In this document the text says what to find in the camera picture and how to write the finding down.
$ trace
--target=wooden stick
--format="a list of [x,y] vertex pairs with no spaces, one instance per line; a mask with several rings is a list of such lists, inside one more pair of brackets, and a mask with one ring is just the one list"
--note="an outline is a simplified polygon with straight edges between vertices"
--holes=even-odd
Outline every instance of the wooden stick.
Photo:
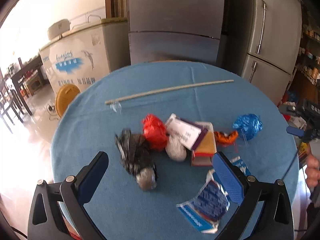
[[195,83],[195,84],[176,86],[176,87],[170,87],[170,88],[156,89],[156,90],[151,90],[151,91],[148,91],[148,92],[134,94],[134,95],[131,95],[131,96],[125,96],[125,97],[121,97],[121,98],[117,98],[117,99],[107,100],[107,101],[105,101],[105,104],[106,105],[110,105],[110,104],[115,103],[115,102],[121,102],[121,101],[125,101],[125,100],[130,100],[130,99],[133,99],[133,98],[140,98],[140,97],[145,97],[145,96],[148,96],[148,95],[154,95],[154,94],[159,94],[159,93],[163,93],[163,92],[175,91],[175,90],[184,89],[184,88],[193,88],[193,87],[200,87],[200,86],[206,86],[206,85],[215,85],[215,84],[223,84],[223,83],[230,83],[230,82],[234,82],[234,80],[233,79],[218,80],[218,81]]

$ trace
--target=refrigerator door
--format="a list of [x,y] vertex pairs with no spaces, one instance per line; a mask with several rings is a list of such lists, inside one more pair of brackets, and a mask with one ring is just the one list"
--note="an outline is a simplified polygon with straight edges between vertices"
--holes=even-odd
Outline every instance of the refrigerator door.
[[247,56],[241,77],[250,80],[277,105],[283,97],[291,76],[258,58]]
[[300,2],[254,0],[254,4],[252,39],[248,53],[291,74],[300,44],[302,24]]
[[224,0],[129,0],[130,32],[171,32],[220,39]]
[[188,60],[215,65],[219,40],[184,33],[129,33],[131,64]]

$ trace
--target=white plastic bag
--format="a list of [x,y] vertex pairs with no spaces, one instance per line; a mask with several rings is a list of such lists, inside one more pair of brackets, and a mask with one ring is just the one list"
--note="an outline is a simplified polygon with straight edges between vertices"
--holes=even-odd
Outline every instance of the white plastic bag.
[[176,162],[183,162],[187,157],[187,151],[185,147],[180,143],[178,138],[171,135],[169,136],[165,150],[168,156]]

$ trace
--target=small box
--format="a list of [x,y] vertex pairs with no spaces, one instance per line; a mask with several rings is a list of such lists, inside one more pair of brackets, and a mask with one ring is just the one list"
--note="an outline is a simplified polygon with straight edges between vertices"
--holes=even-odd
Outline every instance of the small box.
[[165,123],[167,132],[177,137],[180,143],[189,150],[195,150],[208,130],[196,123],[177,117],[171,114]]
[[29,91],[30,95],[33,96],[34,93],[39,88],[43,87],[43,84],[41,82],[39,74],[36,73],[35,75],[31,76],[28,80],[26,80],[25,86],[26,86],[27,90]]
[[212,157],[217,152],[216,141],[214,139],[213,125],[210,122],[196,122],[205,127],[208,132],[200,142],[199,146],[192,151],[192,166],[212,166]]
[[312,73],[311,73],[311,77],[312,77],[313,79],[316,79],[318,73],[319,73],[318,69],[317,69],[317,68],[313,68],[313,71],[312,71]]

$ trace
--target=tiled floor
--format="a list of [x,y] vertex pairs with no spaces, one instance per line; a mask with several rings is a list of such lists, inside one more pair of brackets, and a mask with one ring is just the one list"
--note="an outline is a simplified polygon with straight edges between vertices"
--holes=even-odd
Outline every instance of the tiled floor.
[[[33,116],[25,114],[23,124],[15,117],[14,126],[8,120],[13,134],[0,120],[0,209],[10,225],[26,235],[36,182],[38,179],[48,183],[53,180],[49,150],[58,119],[49,116],[46,106],[54,103],[54,97],[51,86],[46,85],[27,100]],[[295,229],[306,228],[305,210],[309,195],[303,171],[300,170],[292,205]],[[295,233],[297,239],[302,236],[302,233],[299,234]]]

